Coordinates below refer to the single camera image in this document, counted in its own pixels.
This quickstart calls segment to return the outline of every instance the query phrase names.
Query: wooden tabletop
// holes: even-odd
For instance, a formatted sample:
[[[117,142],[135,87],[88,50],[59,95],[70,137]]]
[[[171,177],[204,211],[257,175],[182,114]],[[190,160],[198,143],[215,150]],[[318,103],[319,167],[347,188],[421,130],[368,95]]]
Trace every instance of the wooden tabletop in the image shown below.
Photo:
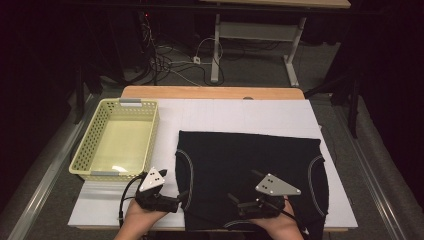
[[[213,3],[261,4],[308,8],[350,8],[347,0],[201,0]]]
[[[128,86],[122,98],[302,100],[297,88]]]

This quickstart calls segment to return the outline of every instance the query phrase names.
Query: triangular metal plate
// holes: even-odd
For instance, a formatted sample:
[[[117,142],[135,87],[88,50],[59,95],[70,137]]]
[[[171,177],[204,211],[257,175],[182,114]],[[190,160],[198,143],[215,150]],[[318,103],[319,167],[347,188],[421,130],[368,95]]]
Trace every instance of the triangular metal plate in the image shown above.
[[[138,190],[140,192],[143,192],[154,187],[163,185],[164,183],[165,179],[162,177],[162,175],[160,175],[158,170],[156,170],[155,168],[151,168]]]
[[[299,189],[284,182],[272,174],[267,174],[265,178],[256,186],[256,191],[269,196],[300,195]]]

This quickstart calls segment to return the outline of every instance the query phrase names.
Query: black cable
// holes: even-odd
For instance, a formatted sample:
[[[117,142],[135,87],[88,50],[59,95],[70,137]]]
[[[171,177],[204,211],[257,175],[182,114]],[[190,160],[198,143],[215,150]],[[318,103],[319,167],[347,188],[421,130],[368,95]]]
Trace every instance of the black cable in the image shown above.
[[[290,205],[292,206],[292,209],[293,209],[293,212],[294,213],[295,212],[298,212],[296,205],[292,201],[290,201],[288,198],[284,198],[284,200],[290,203]],[[290,214],[290,213],[288,213],[288,212],[286,212],[284,210],[282,210],[281,213],[284,214],[284,215],[286,215],[287,217],[293,219],[296,222],[297,228],[299,229],[299,231],[300,231],[303,239],[308,239],[309,238],[309,235],[306,233],[306,227],[305,227],[305,225],[303,225],[302,221],[298,217],[296,217],[296,216],[294,216],[294,215],[292,215],[292,214]]]
[[[131,181],[128,182],[127,186],[125,187],[124,192],[122,193],[122,197],[121,197],[121,202],[119,204],[119,213],[118,213],[118,219],[119,219],[119,227],[121,228],[122,225],[124,224],[124,211],[122,210],[122,207],[124,205],[124,201],[125,201],[125,196],[127,195],[128,189],[130,188],[130,186],[137,181],[138,179],[142,179],[146,176],[146,173],[142,173],[136,177],[134,177],[133,179],[131,179]]]

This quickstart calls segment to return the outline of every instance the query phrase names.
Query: desk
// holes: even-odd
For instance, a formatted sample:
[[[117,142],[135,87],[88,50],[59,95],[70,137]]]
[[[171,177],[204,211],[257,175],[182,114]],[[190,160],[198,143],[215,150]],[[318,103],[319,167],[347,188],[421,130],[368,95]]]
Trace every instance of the desk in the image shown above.
[[[221,125],[216,121],[219,122],[219,119],[224,114],[228,114],[229,110],[245,112],[248,116],[254,114],[261,116],[261,114],[257,114],[255,105],[265,102],[267,106],[272,107],[266,108],[262,113],[273,114],[278,119],[278,124],[269,122],[270,118],[267,118],[266,121],[269,124],[268,122],[262,124],[261,126],[264,127],[260,129],[260,133],[320,138],[322,140],[321,152],[325,158],[330,189],[330,207],[325,230],[345,231],[358,226],[312,107],[308,100],[303,99],[303,94],[299,89],[132,86],[125,88],[122,97],[156,98],[159,101],[160,122],[151,165],[157,169],[168,169],[168,175],[165,177],[167,183],[161,192],[163,195],[176,196],[178,194],[174,172],[175,161],[172,162],[172,159],[175,160],[178,130],[258,132],[258,129],[254,127],[246,131],[247,128],[240,124],[239,119],[226,118],[225,124]],[[245,97],[257,101],[241,100]],[[220,113],[217,111],[211,114],[206,111],[207,107],[223,110]],[[82,229],[117,228],[119,201],[125,186],[126,183],[119,182],[86,181],[68,225]],[[136,184],[133,184],[129,195],[134,193],[135,189]],[[183,217],[183,212],[179,209],[177,213],[168,214],[157,222],[153,229],[183,230]]]
[[[261,4],[272,6],[291,6],[291,7],[320,7],[320,8],[349,8],[350,3],[347,0],[202,0],[205,2],[215,2],[233,4]],[[215,19],[215,44],[214,55],[211,70],[211,82],[217,83],[219,78],[219,39],[220,38],[241,38],[241,39],[260,39],[270,41],[291,41],[292,47],[289,55],[284,55],[284,65],[292,87],[298,87],[299,82],[293,68],[293,59],[297,46],[302,36],[306,17],[302,17],[297,26],[282,26],[275,24],[253,24],[239,22],[222,22],[220,14],[216,14]]]

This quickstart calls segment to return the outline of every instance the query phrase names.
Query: white table surface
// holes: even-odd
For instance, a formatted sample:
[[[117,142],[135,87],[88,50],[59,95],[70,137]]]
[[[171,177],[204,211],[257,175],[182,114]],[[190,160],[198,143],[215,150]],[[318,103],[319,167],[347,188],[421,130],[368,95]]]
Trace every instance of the white table surface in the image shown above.
[[[160,122],[151,166],[167,169],[164,196],[178,195],[175,179],[175,152],[178,131],[257,133],[274,136],[319,138],[325,159],[330,198],[325,229],[358,227],[342,183],[324,142],[308,100],[220,100],[158,99]],[[134,183],[127,196],[134,194]],[[81,189],[69,226],[89,229],[116,228],[124,182],[86,181]],[[184,228],[181,209],[158,221],[153,229]]]

